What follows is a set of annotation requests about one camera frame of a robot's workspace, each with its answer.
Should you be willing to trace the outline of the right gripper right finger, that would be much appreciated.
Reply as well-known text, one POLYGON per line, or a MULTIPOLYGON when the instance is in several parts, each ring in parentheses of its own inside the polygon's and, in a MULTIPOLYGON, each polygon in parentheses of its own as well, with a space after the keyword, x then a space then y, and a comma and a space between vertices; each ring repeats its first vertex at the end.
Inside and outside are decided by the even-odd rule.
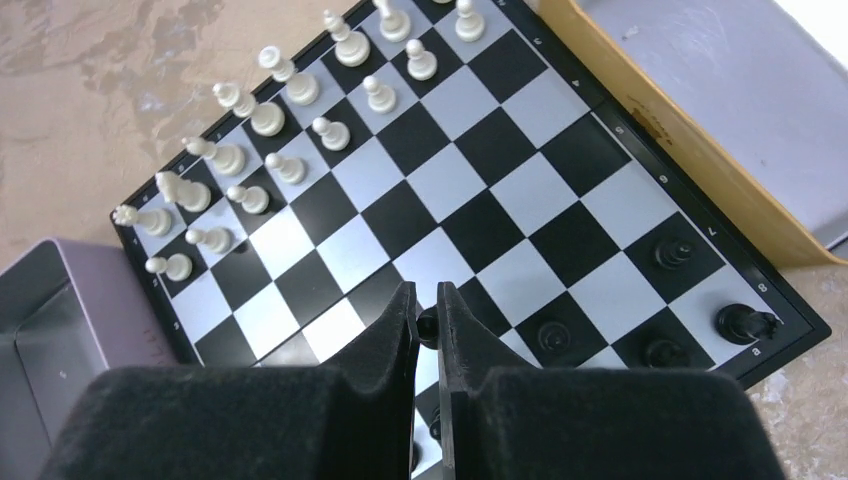
POLYGON ((732 378, 688 369, 539 369, 437 287, 446 479, 781 479, 732 378))

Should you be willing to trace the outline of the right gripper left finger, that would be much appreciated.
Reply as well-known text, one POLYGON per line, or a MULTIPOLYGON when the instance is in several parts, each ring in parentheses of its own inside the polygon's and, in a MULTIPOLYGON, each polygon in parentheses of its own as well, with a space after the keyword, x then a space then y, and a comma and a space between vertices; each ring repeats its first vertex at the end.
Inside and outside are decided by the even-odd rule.
POLYGON ((416 289, 315 366, 122 367, 72 409, 44 479, 407 479, 416 289))

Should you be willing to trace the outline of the black pawn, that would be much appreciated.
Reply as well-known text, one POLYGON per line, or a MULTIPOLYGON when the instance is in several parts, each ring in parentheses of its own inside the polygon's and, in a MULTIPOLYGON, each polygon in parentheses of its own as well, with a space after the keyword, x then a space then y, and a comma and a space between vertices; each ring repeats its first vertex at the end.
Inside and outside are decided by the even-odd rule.
POLYGON ((439 318, 435 306, 424 309, 416 319, 419 343, 431 350, 439 348, 439 318))

